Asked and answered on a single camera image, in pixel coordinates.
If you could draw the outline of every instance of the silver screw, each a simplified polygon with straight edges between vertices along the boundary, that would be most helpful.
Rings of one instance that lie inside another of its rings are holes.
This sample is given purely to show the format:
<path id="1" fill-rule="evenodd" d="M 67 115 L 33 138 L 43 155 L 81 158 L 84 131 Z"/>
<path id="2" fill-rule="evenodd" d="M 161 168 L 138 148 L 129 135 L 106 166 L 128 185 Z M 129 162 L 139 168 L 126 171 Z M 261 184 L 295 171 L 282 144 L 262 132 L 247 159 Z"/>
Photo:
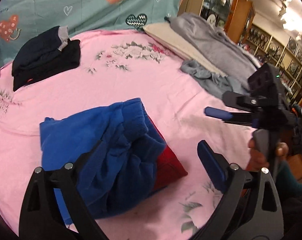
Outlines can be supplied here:
<path id="1" fill-rule="evenodd" d="M 70 170 L 70 169 L 73 168 L 73 164 L 72 164 L 72 163 L 66 163 L 66 164 L 64 165 L 64 168 L 65 168 L 66 170 Z"/>
<path id="2" fill-rule="evenodd" d="M 41 167 L 37 167 L 37 168 L 34 169 L 34 172 L 35 173 L 40 173 L 40 172 L 42 172 L 42 168 Z"/>
<path id="3" fill-rule="evenodd" d="M 261 171 L 262 171 L 264 174 L 268 174 L 268 173 L 269 173 L 269 169 L 268 169 L 268 168 L 262 168 Z"/>
<path id="4" fill-rule="evenodd" d="M 237 170 L 239 169 L 239 166 L 238 166 L 238 164 L 236 164 L 236 163 L 231 163 L 231 164 L 230 164 L 230 168 L 231 168 L 232 170 L 234 170 L 234 171 L 237 171 Z"/>

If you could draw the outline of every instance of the person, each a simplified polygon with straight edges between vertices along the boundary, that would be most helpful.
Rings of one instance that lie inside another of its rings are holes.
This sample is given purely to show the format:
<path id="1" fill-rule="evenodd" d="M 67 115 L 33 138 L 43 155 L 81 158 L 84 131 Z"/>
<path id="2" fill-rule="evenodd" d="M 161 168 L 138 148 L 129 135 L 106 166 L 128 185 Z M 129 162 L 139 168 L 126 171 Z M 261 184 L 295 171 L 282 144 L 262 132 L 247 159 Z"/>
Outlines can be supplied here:
<path id="1" fill-rule="evenodd" d="M 259 171 L 268 168 L 269 163 L 265 156 L 255 149 L 255 142 L 248 143 L 250 161 L 247 170 Z M 283 220 L 284 237 L 282 240 L 302 240 L 302 184 L 293 176 L 286 161 L 289 148 L 286 143 L 279 143 L 276 155 L 281 159 L 276 179 L 276 188 L 280 197 Z"/>

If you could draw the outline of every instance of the cream fabric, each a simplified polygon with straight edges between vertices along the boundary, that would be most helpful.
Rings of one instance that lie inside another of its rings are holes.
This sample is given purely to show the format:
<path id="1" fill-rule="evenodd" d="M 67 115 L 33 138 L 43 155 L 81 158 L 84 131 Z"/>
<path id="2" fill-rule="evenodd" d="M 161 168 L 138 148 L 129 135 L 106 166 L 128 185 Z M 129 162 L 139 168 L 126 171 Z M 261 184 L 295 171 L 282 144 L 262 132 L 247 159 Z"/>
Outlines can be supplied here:
<path id="1" fill-rule="evenodd" d="M 174 32 L 169 23 L 165 22 L 148 24 L 145 25 L 143 29 L 149 36 L 163 46 L 172 50 L 182 59 L 194 59 L 207 70 L 220 74 L 221 76 L 225 76 L 224 72 L 209 62 L 209 60 L 206 59 L 192 44 Z"/>

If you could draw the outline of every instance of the gray blanket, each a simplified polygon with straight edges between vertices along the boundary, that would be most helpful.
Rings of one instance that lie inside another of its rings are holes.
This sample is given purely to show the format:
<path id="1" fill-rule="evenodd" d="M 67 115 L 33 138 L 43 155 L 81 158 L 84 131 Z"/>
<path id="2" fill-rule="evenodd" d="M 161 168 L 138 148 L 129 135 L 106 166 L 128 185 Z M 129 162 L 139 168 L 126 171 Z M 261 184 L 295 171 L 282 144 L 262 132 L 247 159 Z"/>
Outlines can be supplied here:
<path id="1" fill-rule="evenodd" d="M 245 89 L 247 79 L 260 64 L 249 52 L 231 41 L 220 28 L 213 28 L 193 13 L 170 18 L 171 28 L 195 46 L 212 64 L 235 77 Z"/>
<path id="2" fill-rule="evenodd" d="M 196 60 L 185 60 L 180 69 L 190 74 L 199 84 L 211 95 L 222 99 L 226 91 L 247 95 L 248 92 L 233 77 L 222 77 L 219 74 L 210 72 Z"/>

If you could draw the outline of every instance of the bed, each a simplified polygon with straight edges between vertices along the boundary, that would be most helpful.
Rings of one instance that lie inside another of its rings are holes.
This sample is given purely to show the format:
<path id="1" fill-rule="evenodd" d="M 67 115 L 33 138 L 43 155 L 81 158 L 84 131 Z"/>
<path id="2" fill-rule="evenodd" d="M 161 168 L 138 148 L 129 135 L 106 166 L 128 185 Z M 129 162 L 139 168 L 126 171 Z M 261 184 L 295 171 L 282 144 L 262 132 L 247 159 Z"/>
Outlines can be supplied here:
<path id="1" fill-rule="evenodd" d="M 41 165 L 39 123 L 45 117 L 59 120 L 141 98 L 188 175 L 132 210 L 97 223 L 110 240 L 141 235 L 145 240 L 190 238 L 208 221 L 222 196 L 198 159 L 198 142 L 205 139 L 229 163 L 245 168 L 252 130 L 206 117 L 207 106 L 230 109 L 179 70 L 180 57 L 145 33 L 91 30 L 72 39 L 81 41 L 76 69 L 16 92 L 12 63 L 0 70 L 0 215 L 18 234 L 24 193 L 33 170 Z"/>

